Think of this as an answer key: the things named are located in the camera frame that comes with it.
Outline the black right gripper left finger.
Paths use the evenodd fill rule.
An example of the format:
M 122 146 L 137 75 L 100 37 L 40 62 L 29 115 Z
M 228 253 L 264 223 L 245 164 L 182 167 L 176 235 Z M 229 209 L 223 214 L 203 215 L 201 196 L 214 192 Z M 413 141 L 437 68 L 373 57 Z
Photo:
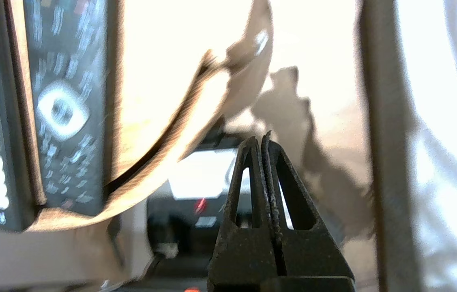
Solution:
M 249 170 L 252 227 L 236 224 L 242 174 Z M 208 266 L 210 290 L 256 290 L 267 278 L 277 275 L 271 236 L 262 156 L 255 137 L 239 145 L 230 190 L 223 209 L 223 221 Z

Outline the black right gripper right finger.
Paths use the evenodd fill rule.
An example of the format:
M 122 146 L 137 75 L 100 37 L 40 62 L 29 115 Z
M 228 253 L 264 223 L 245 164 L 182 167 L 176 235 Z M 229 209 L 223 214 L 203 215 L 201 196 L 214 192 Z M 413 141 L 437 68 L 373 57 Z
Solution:
M 354 285 L 350 266 L 280 144 L 260 146 L 278 279 L 267 285 Z

